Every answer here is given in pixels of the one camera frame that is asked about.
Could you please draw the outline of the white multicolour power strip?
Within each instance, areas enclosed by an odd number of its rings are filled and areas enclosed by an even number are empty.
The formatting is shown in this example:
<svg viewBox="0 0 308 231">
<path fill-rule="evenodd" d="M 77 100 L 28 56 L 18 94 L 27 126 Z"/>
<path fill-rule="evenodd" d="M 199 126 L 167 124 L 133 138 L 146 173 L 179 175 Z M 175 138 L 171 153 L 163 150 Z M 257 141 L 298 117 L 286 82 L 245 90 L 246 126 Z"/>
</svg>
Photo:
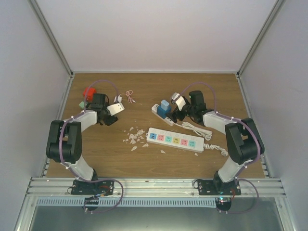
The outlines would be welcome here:
<svg viewBox="0 0 308 231">
<path fill-rule="evenodd" d="M 195 153 L 202 153 L 205 150 L 218 150 L 223 156 L 228 155 L 228 152 L 220 146 L 205 143 L 205 139 L 203 137 L 166 131 L 157 128 L 149 128 L 146 140 L 149 143 Z"/>
</svg>

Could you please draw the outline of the white charger with pink cable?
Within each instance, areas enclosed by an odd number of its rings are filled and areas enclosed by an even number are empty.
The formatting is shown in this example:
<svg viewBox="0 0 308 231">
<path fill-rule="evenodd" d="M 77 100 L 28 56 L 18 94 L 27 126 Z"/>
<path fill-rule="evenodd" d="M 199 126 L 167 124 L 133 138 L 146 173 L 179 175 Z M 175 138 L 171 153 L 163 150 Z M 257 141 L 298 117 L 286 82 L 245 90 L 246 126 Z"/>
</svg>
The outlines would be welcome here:
<svg viewBox="0 0 308 231">
<path fill-rule="evenodd" d="M 136 103 L 136 101 L 132 98 L 133 90 L 128 90 L 125 93 L 121 93 L 114 98 L 114 103 L 122 103 L 123 96 L 127 98 L 128 103 Z"/>
</svg>

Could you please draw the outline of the small white power strip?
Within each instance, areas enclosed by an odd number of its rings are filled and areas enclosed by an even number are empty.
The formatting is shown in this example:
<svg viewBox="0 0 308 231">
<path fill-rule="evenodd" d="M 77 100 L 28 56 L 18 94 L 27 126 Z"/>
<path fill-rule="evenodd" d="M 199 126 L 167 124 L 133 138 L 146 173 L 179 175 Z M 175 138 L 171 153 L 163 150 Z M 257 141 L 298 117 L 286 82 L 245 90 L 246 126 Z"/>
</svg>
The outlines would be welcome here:
<svg viewBox="0 0 308 231">
<path fill-rule="evenodd" d="M 174 123 L 170 118 L 165 117 L 162 118 L 161 116 L 158 115 L 157 113 L 157 109 L 158 109 L 159 105 L 158 104 L 154 104 L 151 107 L 151 111 L 154 115 L 156 115 L 158 118 L 160 118 L 161 120 L 163 120 L 165 123 L 167 123 L 169 126 L 173 126 L 176 125 L 178 127 L 181 127 L 183 129 L 187 129 L 187 130 L 191 130 L 194 133 L 196 133 L 198 136 L 203 137 L 206 141 L 210 141 L 213 135 L 213 132 L 206 130 L 204 128 L 199 128 L 197 126 L 192 125 L 189 122 L 182 122 L 181 124 L 178 123 Z"/>
</svg>

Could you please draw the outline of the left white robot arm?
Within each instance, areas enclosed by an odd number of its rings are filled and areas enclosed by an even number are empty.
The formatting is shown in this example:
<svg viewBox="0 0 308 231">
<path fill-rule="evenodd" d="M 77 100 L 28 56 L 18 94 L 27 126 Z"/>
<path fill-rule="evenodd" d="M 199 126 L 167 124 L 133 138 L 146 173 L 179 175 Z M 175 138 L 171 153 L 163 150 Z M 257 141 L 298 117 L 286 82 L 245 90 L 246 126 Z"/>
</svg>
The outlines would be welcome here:
<svg viewBox="0 0 308 231">
<path fill-rule="evenodd" d="M 51 122 L 46 146 L 46 156 L 68 169 L 88 194 L 99 190 L 97 173 L 82 156 L 82 132 L 94 125 L 110 126 L 124 110 L 122 101 L 115 96 L 110 103 L 105 94 L 95 93 L 92 101 L 85 101 L 82 111 L 65 120 Z"/>
</svg>

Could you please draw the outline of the red cube socket adapter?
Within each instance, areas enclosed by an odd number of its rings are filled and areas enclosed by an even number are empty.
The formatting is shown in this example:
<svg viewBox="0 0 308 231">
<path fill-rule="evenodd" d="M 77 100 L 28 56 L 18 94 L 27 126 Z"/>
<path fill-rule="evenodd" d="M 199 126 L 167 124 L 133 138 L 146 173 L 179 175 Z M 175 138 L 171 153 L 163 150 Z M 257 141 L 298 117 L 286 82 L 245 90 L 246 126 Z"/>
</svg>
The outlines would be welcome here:
<svg viewBox="0 0 308 231">
<path fill-rule="evenodd" d="M 96 94 L 97 93 L 97 90 L 95 89 L 95 88 L 93 88 L 93 87 L 91 87 L 91 88 L 85 88 L 84 89 L 84 91 L 83 91 L 83 97 L 84 97 L 84 99 L 85 99 L 85 101 L 86 102 L 92 102 L 92 100 L 93 100 L 93 96 L 94 96 L 94 94 Z"/>
</svg>

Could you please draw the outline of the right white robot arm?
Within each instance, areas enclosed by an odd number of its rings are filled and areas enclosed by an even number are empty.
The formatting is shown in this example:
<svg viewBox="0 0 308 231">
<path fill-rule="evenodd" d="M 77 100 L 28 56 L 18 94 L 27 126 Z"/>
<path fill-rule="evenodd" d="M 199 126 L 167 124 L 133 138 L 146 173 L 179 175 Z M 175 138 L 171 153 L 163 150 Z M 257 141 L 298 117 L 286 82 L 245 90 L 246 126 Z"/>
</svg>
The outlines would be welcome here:
<svg viewBox="0 0 308 231">
<path fill-rule="evenodd" d="M 188 99 L 174 93 L 171 103 L 176 107 L 167 117 L 174 123 L 189 117 L 194 123 L 212 128 L 226 136 L 229 157 L 223 167 L 214 174 L 213 189 L 217 194 L 224 195 L 232 187 L 236 187 L 240 173 L 256 162 L 265 151 L 254 120 L 226 116 L 207 108 L 204 96 L 199 90 L 191 91 Z"/>
</svg>

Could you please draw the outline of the pale blue charger plug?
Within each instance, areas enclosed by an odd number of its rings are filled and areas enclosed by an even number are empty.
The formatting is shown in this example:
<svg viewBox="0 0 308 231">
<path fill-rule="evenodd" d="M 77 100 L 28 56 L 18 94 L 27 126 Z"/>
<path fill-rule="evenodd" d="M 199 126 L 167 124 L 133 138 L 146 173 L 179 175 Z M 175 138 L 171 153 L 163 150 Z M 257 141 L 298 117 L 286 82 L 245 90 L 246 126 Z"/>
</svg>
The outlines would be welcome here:
<svg viewBox="0 0 308 231">
<path fill-rule="evenodd" d="M 168 101 L 162 100 L 160 106 L 163 110 L 167 111 L 169 109 L 170 104 Z"/>
</svg>

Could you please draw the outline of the blue cube adapter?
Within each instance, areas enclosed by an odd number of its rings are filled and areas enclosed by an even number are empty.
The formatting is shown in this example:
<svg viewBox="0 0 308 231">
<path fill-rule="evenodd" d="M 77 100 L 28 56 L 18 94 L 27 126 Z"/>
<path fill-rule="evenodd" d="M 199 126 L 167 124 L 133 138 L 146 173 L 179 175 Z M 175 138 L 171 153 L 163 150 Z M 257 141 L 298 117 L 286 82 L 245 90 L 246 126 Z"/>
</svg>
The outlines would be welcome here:
<svg viewBox="0 0 308 231">
<path fill-rule="evenodd" d="M 170 111 L 171 111 L 171 106 L 169 106 L 167 109 L 163 109 L 161 106 L 158 106 L 156 114 L 162 119 L 165 119 L 167 117 L 167 113 L 169 113 Z"/>
</svg>

